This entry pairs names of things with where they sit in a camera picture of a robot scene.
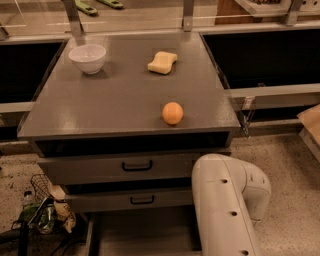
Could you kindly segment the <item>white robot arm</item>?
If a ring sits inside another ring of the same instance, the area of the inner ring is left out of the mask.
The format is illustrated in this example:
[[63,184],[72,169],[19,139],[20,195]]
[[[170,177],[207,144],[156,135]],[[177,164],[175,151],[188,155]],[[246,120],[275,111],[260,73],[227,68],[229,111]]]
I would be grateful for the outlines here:
[[192,171],[192,193],[202,256],[262,256],[254,226],[271,199],[271,185],[257,166],[207,154]]

